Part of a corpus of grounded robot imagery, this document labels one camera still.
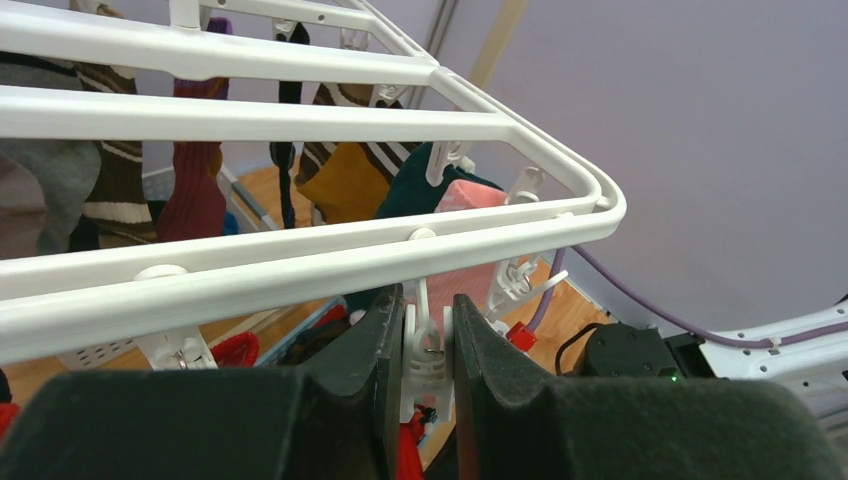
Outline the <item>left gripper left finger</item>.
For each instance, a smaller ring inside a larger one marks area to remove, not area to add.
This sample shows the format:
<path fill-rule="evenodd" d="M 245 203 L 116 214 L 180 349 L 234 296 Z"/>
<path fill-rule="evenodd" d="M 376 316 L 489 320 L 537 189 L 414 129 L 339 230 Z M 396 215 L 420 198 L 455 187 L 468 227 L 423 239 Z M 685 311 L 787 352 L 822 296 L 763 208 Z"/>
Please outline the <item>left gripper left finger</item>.
<path fill-rule="evenodd" d="M 392 479 L 403 289 L 298 366 L 92 370 L 48 381 L 1 447 L 5 479 Z"/>

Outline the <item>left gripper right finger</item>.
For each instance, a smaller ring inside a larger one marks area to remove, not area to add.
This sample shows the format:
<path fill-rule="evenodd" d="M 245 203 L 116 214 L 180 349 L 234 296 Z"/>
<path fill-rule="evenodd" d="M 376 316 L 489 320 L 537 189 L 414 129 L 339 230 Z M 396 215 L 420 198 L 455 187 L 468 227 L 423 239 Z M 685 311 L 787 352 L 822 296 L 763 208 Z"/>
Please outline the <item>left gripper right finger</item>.
<path fill-rule="evenodd" d="M 561 377 L 453 300 L 463 479 L 838 479 L 808 409 L 761 381 Z"/>

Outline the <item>white hanger clip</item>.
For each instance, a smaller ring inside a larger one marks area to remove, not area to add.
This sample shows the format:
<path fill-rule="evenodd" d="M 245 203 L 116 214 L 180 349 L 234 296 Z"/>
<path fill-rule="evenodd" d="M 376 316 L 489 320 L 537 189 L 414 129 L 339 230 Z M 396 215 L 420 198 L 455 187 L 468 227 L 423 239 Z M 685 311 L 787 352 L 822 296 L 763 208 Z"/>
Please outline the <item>white hanger clip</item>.
<path fill-rule="evenodd" d="M 416 299 L 405 307 L 399 421 L 408 423 L 417 400 L 434 402 L 440 421 L 452 419 L 455 403 L 453 309 L 443 308 L 439 331 L 430 312 L 427 281 L 415 281 Z"/>

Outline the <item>red snowman sock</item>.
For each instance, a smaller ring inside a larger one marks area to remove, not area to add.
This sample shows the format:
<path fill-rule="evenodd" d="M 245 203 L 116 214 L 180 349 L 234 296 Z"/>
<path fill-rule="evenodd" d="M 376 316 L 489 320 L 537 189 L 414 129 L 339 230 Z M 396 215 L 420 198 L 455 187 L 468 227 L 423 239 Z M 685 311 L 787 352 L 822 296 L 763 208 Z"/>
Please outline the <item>red snowman sock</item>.
<path fill-rule="evenodd" d="M 21 407 L 14 402 L 8 378 L 3 370 L 0 371 L 0 377 L 0 436 L 4 437 L 19 415 Z"/>

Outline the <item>red santa sock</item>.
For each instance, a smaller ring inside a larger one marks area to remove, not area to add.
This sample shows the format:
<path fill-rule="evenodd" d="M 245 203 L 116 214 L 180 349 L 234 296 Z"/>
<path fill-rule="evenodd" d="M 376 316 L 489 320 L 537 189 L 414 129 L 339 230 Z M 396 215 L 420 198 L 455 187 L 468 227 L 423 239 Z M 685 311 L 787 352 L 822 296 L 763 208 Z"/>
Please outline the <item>red santa sock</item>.
<path fill-rule="evenodd" d="M 252 332 L 233 335 L 210 348 L 219 368 L 253 367 L 259 354 L 259 339 Z"/>

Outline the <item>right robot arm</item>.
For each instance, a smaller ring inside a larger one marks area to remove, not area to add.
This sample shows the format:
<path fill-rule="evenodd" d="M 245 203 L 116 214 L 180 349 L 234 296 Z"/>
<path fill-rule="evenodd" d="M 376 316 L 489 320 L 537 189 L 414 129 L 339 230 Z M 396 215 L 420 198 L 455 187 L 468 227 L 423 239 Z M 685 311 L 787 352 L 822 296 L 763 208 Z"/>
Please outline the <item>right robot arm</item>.
<path fill-rule="evenodd" d="M 645 376 L 671 380 L 767 380 L 797 395 L 828 431 L 847 427 L 847 303 L 732 333 L 591 323 L 558 349 L 559 375 Z"/>

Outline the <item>blue plastic basket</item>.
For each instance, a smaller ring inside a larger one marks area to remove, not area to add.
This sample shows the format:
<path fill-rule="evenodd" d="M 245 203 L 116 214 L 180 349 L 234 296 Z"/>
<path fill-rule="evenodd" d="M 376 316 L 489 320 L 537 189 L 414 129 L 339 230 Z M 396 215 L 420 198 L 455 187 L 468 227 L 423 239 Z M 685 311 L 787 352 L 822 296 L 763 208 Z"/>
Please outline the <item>blue plastic basket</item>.
<path fill-rule="evenodd" d="M 311 330 L 337 305 L 344 304 L 341 296 L 335 296 L 300 304 L 283 313 L 257 333 L 260 349 L 254 366 L 276 365 L 304 332 Z"/>

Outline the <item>mustard yellow sock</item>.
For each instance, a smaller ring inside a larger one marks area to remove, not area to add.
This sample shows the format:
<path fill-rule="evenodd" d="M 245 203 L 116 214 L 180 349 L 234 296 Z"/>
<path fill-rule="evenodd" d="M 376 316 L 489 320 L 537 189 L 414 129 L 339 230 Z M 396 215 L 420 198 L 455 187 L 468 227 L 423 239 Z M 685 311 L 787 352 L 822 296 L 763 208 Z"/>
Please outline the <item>mustard yellow sock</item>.
<path fill-rule="evenodd" d="M 358 143 L 307 142 L 295 186 L 311 203 L 314 226 L 372 220 L 390 176 Z"/>

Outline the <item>pink patterned sock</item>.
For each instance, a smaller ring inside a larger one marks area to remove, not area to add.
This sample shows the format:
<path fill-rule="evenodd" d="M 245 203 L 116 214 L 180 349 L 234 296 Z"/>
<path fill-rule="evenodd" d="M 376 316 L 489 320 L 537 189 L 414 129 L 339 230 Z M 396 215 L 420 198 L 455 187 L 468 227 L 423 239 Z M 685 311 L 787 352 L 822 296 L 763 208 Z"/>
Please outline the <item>pink patterned sock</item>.
<path fill-rule="evenodd" d="M 503 206 L 505 199 L 506 193 L 498 187 L 458 179 L 449 183 L 435 211 L 444 213 Z M 444 331 L 443 310 L 446 306 L 453 306 L 456 294 L 466 294 L 477 306 L 485 301 L 497 266 L 493 262 L 481 262 L 479 255 L 472 252 L 470 243 L 463 253 L 460 264 L 456 263 L 459 255 L 453 255 L 451 270 L 429 276 L 426 280 L 430 317 L 440 332 Z"/>

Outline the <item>dark green sock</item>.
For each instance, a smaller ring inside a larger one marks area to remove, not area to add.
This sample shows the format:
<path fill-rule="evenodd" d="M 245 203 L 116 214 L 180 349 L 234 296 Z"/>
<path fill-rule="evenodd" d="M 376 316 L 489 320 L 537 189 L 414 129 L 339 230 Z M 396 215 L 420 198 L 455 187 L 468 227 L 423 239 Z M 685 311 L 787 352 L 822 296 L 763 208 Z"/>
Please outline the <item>dark green sock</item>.
<path fill-rule="evenodd" d="M 410 154 L 378 207 L 377 219 L 490 208 L 505 203 L 506 193 L 500 186 L 455 166 L 444 169 L 439 185 L 431 185 L 426 179 L 431 150 L 432 145 L 425 143 Z M 483 302 L 495 268 L 494 263 L 489 263 L 428 277 L 428 303 L 433 321 L 443 319 L 443 308 L 453 304 L 456 294 L 468 295 L 476 305 Z"/>

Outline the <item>white plastic basket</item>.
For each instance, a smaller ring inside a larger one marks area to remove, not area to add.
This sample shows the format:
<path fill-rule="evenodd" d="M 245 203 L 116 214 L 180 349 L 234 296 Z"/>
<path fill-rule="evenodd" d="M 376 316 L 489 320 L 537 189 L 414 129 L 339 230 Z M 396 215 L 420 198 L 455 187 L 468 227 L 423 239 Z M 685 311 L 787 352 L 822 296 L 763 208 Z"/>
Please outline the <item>white plastic basket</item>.
<path fill-rule="evenodd" d="M 225 183 L 224 189 L 213 187 L 209 181 L 202 181 L 197 175 L 178 173 L 171 197 L 166 201 L 148 203 L 148 209 L 153 212 L 157 239 L 168 242 L 232 235 L 239 222 L 229 216 L 226 208 L 237 199 L 257 218 L 254 222 L 246 222 L 249 233 L 279 228 L 241 182 L 226 171 L 219 173 L 219 179 Z M 190 367 L 217 368 L 224 364 L 222 358 L 213 358 L 214 350 L 208 347 L 196 327 L 177 331 L 175 338 L 160 333 L 138 339 L 122 339 L 60 354 L 57 359 L 69 369 L 88 370 L 133 350 L 141 351 L 155 369 L 176 368 L 176 359 L 168 360 L 164 357 L 166 353 L 175 352 L 185 354 Z"/>

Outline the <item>brown striped sock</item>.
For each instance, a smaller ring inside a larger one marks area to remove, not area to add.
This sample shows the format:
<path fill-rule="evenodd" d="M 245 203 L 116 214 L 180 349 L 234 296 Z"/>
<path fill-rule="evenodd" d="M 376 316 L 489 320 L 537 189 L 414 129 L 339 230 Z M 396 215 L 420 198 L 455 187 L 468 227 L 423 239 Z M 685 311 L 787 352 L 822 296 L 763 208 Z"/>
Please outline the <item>brown striped sock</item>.
<path fill-rule="evenodd" d="M 73 63 L 86 92 L 135 95 L 135 71 L 129 67 Z M 84 217 L 99 230 L 104 248 L 157 241 L 142 182 L 143 145 L 133 140 L 96 140 L 101 166 L 82 206 Z"/>

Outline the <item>grey sock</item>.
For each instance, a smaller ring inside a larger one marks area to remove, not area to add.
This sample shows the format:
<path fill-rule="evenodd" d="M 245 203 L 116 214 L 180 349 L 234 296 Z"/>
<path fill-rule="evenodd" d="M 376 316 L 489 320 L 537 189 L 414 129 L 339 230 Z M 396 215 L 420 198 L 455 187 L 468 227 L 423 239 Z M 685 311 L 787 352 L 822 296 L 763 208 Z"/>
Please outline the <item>grey sock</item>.
<path fill-rule="evenodd" d="M 7 86 L 79 91 L 71 63 L 3 52 L 1 83 Z M 1 140 L 1 152 L 32 173 L 46 202 L 45 225 L 38 237 L 40 255 L 68 251 L 70 234 L 99 175 L 101 159 L 90 140 Z"/>

